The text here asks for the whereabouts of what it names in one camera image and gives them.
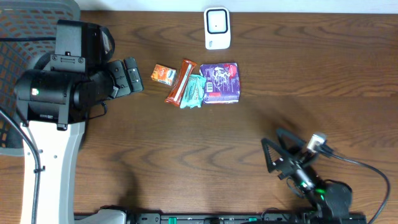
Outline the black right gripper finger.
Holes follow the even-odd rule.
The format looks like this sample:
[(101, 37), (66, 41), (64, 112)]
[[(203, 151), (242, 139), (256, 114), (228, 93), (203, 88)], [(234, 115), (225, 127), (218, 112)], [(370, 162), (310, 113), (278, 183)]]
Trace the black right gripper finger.
[(281, 148), (287, 152), (300, 152), (307, 143), (303, 139), (283, 128), (278, 128), (276, 133)]
[(261, 140), (267, 170), (269, 173), (276, 170), (280, 173), (289, 173), (291, 170), (290, 154), (284, 140), (282, 138), (278, 138), (278, 142), (279, 143), (277, 144), (267, 138)]

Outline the small orange tissue pack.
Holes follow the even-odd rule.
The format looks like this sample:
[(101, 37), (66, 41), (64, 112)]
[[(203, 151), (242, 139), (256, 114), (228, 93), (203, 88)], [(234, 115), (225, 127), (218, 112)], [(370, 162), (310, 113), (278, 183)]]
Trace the small orange tissue pack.
[(175, 69), (156, 64), (150, 77), (153, 81), (171, 86), (174, 82), (175, 75)]

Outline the orange snack bar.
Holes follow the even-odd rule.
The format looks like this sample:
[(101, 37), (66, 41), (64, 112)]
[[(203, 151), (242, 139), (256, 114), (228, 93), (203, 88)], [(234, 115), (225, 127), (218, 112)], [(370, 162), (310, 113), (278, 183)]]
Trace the orange snack bar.
[(180, 106), (187, 82), (196, 66), (196, 62), (193, 62), (189, 59), (183, 59), (176, 83), (174, 84), (168, 97), (166, 97), (164, 101), (165, 103), (172, 104), (176, 107)]

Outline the green snack wrapper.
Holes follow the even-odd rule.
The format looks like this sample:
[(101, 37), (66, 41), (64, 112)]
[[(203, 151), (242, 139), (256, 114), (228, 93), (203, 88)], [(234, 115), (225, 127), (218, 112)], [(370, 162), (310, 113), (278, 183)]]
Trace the green snack wrapper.
[(192, 74), (188, 79), (188, 83), (186, 85), (181, 103), (180, 108), (194, 108), (198, 107), (201, 108), (203, 97), (204, 97), (204, 88), (205, 88), (206, 78)]

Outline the purple snack package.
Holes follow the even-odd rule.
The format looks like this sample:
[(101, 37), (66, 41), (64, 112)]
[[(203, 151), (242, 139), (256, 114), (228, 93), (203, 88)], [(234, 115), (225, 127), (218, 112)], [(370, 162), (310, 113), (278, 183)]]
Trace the purple snack package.
[(241, 85), (237, 63), (202, 64), (200, 74), (206, 78), (204, 104), (228, 104), (239, 101)]

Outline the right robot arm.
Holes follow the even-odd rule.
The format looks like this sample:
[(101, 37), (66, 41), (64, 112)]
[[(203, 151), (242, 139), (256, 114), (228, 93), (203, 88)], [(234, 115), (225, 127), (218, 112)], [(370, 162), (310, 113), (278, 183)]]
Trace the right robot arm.
[(279, 128), (274, 142), (261, 140), (268, 172), (279, 172), (280, 180), (291, 180), (298, 193), (316, 208), (315, 218), (328, 222), (342, 221), (349, 216), (352, 189), (343, 182), (323, 180), (312, 164), (326, 145), (326, 135), (315, 133), (308, 142), (286, 129)]

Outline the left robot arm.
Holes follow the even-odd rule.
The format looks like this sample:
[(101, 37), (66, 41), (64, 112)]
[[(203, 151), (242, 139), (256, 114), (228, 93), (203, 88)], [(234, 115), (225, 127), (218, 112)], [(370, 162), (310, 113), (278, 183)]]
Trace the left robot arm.
[(134, 58), (113, 60), (114, 39), (98, 24), (60, 20), (55, 50), (16, 83), (17, 131), (24, 142), (22, 223), (75, 223), (77, 154), (90, 109), (139, 93)]

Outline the grey plastic mesh basket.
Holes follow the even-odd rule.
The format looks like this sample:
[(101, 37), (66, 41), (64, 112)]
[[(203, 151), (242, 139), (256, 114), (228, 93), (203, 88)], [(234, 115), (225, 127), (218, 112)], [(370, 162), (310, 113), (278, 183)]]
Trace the grey plastic mesh basket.
[(22, 73), (41, 56), (55, 50), (53, 40), (60, 19), (79, 20), (73, 0), (1, 1), (1, 108), (19, 122), (14, 87)]

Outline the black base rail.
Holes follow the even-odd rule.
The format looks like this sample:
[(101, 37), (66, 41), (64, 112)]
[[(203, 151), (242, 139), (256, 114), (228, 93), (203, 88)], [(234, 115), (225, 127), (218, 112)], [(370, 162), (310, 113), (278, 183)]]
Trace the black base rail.
[(104, 207), (95, 214), (76, 214), (76, 223), (135, 223), (135, 224), (234, 224), (234, 223), (366, 223), (366, 217), (351, 213), (338, 219), (321, 219), (313, 212), (291, 212), (268, 208), (261, 213), (172, 214), (162, 212), (134, 213), (119, 207)]

